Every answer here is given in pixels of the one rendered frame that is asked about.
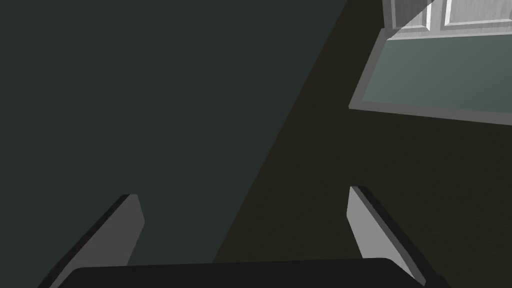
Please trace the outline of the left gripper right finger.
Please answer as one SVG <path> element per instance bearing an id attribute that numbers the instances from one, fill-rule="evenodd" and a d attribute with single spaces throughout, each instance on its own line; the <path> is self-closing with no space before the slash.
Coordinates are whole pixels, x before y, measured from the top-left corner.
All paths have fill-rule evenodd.
<path id="1" fill-rule="evenodd" d="M 421 288 L 452 288 L 365 186 L 351 186 L 346 218 L 364 259 L 386 259 Z"/>

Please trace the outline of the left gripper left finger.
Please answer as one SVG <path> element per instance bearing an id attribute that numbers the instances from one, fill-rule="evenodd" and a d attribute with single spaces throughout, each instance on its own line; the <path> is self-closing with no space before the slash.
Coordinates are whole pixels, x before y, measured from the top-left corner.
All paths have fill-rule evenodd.
<path id="1" fill-rule="evenodd" d="M 79 268 L 126 266 L 145 225 L 137 194 L 122 194 L 53 266 L 37 288 L 59 288 Z"/>

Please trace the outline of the white panelled door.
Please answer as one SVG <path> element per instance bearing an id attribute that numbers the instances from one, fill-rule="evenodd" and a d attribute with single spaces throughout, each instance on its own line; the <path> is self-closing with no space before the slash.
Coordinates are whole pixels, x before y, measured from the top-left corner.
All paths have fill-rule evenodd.
<path id="1" fill-rule="evenodd" d="M 512 35 L 512 0 L 382 0 L 389 40 Z"/>

